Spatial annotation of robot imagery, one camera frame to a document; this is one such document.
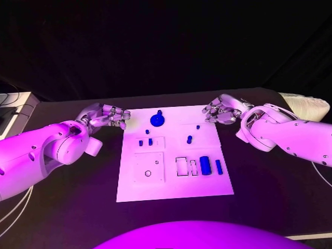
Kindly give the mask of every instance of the small blue piece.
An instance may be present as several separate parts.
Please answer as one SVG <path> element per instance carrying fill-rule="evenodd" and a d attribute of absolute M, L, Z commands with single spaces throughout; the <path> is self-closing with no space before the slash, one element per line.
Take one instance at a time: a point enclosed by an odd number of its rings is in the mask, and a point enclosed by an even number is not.
<path fill-rule="evenodd" d="M 163 123 L 165 123 L 165 117 L 162 115 L 162 111 L 160 110 L 158 111 L 158 114 L 152 116 L 150 122 L 152 122 L 152 125 L 155 127 L 160 127 L 163 125 Z"/>
<path fill-rule="evenodd" d="M 192 136 L 188 136 L 188 144 L 192 142 Z"/>
<path fill-rule="evenodd" d="M 221 161 L 217 160 L 217 171 L 218 171 L 218 174 L 222 175 L 224 172 L 222 172 L 222 167 L 221 167 Z"/>
<path fill-rule="evenodd" d="M 209 165 L 209 157 L 204 156 L 199 158 L 199 164 L 201 164 L 201 172 L 202 175 L 211 175 L 211 165 Z"/>

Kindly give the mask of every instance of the robotic hand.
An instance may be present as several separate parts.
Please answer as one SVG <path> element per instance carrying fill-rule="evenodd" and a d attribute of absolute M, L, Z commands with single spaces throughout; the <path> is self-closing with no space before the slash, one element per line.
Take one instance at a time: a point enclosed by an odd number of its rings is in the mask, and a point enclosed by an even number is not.
<path fill-rule="evenodd" d="M 276 145 L 293 156 L 332 167 L 332 124 L 300 120 L 276 105 L 254 106 L 228 94 L 204 108 L 207 122 L 231 124 L 241 119 L 237 137 L 269 152 Z"/>
<path fill-rule="evenodd" d="M 130 111 L 93 104 L 75 120 L 51 124 L 0 141 L 0 201 L 33 186 L 64 164 L 72 164 L 84 152 L 97 156 L 103 142 L 90 135 L 101 126 L 126 129 Z"/>

